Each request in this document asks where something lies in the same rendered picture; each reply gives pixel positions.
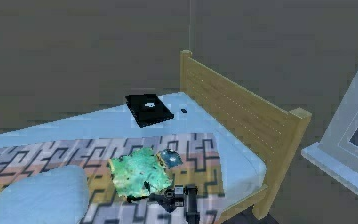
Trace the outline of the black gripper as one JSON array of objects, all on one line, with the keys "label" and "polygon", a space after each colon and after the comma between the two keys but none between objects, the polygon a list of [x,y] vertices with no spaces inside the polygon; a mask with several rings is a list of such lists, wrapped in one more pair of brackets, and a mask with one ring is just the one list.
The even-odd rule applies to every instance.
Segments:
[{"label": "black gripper", "polygon": [[152,193],[149,196],[127,196],[126,201],[131,203],[133,201],[140,201],[146,199],[148,201],[159,202],[163,201],[162,207],[169,213],[175,211],[178,207],[183,207],[185,205],[185,194],[182,191],[175,191],[169,189],[163,195]]}]

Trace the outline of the black laptop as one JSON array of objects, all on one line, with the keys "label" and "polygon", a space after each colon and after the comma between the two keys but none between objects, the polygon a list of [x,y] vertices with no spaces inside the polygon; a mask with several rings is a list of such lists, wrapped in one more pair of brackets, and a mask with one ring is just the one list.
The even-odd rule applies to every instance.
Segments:
[{"label": "black laptop", "polygon": [[140,128],[174,118],[156,94],[128,95],[126,105]]}]

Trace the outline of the green crumpled cloth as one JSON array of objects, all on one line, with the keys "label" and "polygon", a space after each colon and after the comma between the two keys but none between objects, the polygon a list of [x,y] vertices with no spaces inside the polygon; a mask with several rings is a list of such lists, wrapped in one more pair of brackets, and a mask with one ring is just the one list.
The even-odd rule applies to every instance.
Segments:
[{"label": "green crumpled cloth", "polygon": [[148,197],[172,184],[152,148],[141,148],[129,155],[109,159],[107,167],[119,197]]}]

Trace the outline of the blue crumpled lump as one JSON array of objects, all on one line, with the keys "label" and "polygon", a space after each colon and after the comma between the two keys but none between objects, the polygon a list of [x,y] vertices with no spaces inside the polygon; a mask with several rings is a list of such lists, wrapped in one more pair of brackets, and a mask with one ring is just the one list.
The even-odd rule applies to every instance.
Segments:
[{"label": "blue crumpled lump", "polygon": [[156,154],[162,166],[168,169],[177,167],[183,164],[180,155],[172,149],[164,149]]}]

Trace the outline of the patterned grey and yellow blanket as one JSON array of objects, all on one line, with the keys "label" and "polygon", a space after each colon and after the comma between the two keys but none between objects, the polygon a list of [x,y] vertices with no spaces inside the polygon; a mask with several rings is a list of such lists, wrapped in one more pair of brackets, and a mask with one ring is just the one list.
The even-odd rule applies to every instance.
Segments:
[{"label": "patterned grey and yellow blanket", "polygon": [[168,213],[157,203],[129,204],[116,195],[107,161],[143,147],[180,155],[182,164],[167,174],[175,184],[197,186],[200,224],[214,224],[223,209],[224,189],[217,143],[211,134],[59,140],[1,148],[0,192],[23,178],[72,164],[85,170],[90,192],[90,205],[80,224],[187,224],[182,207]]}]

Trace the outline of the pale blue pillow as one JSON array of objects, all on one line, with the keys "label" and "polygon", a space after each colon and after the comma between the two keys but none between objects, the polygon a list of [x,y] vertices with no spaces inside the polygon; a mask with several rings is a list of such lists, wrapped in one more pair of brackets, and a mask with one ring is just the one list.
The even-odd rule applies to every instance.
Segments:
[{"label": "pale blue pillow", "polygon": [[0,193],[0,224],[79,224],[88,204],[85,171],[75,165],[54,168]]}]

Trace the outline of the wooden bed with blue mattress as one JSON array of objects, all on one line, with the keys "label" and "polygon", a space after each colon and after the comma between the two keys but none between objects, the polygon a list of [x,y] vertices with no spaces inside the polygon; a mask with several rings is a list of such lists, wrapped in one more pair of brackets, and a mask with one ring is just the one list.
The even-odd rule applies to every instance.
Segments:
[{"label": "wooden bed with blue mattress", "polygon": [[251,209],[265,217],[301,138],[308,111],[283,110],[180,54],[180,89],[162,97],[174,118],[140,128],[124,105],[0,134],[0,149],[59,140],[211,134],[217,143],[224,189],[214,224]]}]

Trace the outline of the white framed window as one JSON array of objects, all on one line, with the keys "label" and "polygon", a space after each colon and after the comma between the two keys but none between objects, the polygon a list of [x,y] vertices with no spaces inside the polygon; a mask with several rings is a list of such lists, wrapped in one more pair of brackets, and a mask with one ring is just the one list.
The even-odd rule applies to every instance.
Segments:
[{"label": "white framed window", "polygon": [[322,139],[301,155],[358,196],[358,70]]}]

